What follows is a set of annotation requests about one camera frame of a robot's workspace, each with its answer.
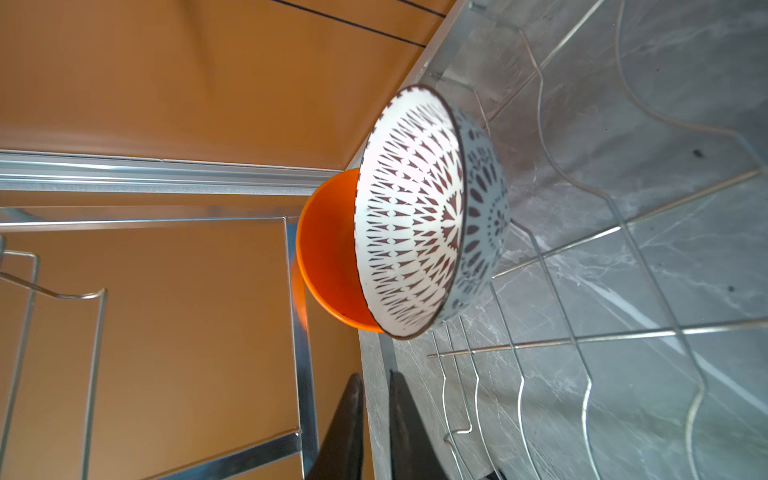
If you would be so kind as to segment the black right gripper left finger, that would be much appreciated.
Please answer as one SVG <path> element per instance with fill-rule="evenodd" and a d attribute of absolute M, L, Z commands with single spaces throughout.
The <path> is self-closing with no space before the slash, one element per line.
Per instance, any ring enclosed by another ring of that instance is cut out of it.
<path fill-rule="evenodd" d="M 327 435 L 306 479 L 360 480 L 364 463 L 364 383 L 349 377 Z"/>

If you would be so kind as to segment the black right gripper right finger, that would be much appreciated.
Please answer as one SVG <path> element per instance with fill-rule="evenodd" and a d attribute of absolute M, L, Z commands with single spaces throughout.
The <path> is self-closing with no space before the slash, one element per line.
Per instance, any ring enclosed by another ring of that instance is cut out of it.
<path fill-rule="evenodd" d="M 390 464 L 393 479 L 446 479 L 401 372 L 389 377 Z"/>

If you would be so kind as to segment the orange plastic bowl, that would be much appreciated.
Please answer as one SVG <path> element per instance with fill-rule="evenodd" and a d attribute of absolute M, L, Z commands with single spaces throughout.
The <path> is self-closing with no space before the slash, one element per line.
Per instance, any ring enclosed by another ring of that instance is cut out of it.
<path fill-rule="evenodd" d="M 354 210 L 359 171 L 325 181 L 309 197 L 299 217 L 296 259 L 314 299 L 338 321 L 380 333 L 359 280 L 354 247 Z"/>

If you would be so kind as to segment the white brown patterned bowl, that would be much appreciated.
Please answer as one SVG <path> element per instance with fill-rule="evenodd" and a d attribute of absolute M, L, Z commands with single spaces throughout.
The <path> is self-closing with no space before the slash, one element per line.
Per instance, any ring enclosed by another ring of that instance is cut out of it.
<path fill-rule="evenodd" d="M 365 146 L 354 247 L 365 304 L 407 340 L 467 310 L 490 284 L 510 223 L 490 135 L 435 89 L 398 91 Z"/>

